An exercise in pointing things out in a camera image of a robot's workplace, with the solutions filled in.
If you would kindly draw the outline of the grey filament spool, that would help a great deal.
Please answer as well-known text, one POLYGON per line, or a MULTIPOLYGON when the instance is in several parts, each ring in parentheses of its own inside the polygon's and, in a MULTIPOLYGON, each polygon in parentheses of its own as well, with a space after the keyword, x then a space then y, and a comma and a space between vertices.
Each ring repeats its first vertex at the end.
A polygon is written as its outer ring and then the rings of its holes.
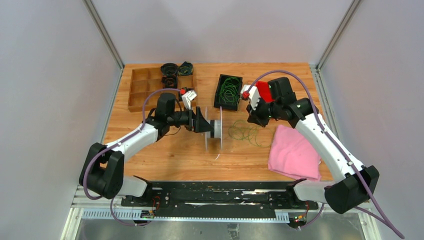
POLYGON ((205 107, 205 118, 206 121, 212 126, 212 131, 208 131, 204 135, 205 150, 208 151, 210 140, 219 140, 220 150, 223 149, 223 109, 219 108, 219 118, 209 119, 208 108, 205 107))

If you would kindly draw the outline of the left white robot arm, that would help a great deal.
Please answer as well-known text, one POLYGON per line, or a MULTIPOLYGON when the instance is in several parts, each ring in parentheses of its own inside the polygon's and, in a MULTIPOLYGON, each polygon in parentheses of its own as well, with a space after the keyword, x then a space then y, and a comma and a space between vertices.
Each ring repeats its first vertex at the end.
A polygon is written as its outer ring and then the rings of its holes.
POLYGON ((173 92, 170 88, 159 90, 156 107, 148 114, 143 112, 141 124, 130 133, 107 144, 96 142, 90 146, 79 177, 79 184, 88 199, 133 196, 140 206, 149 206, 153 201, 151 184, 142 177, 125 176, 126 161, 162 139, 170 127, 185 127, 194 133, 217 136, 215 131, 222 127, 214 120, 205 119, 200 107, 191 108, 196 93, 190 90, 183 94, 184 108, 176 111, 177 97, 173 92))

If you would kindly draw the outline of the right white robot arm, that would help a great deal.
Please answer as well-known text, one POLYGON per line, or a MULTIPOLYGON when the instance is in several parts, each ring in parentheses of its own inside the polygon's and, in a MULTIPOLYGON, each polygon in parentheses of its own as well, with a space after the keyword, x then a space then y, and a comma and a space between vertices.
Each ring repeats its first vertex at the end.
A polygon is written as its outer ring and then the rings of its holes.
POLYGON ((333 181, 302 178, 287 186, 286 203, 294 209, 306 201, 328 204, 339 214, 370 199, 380 177, 375 166, 366 167, 354 157, 326 126, 322 115, 309 98, 297 99, 287 77, 270 80, 273 101, 264 101, 258 88, 244 85, 241 98, 248 100, 249 123, 265 127, 270 119, 288 121, 313 146, 330 170, 333 181))

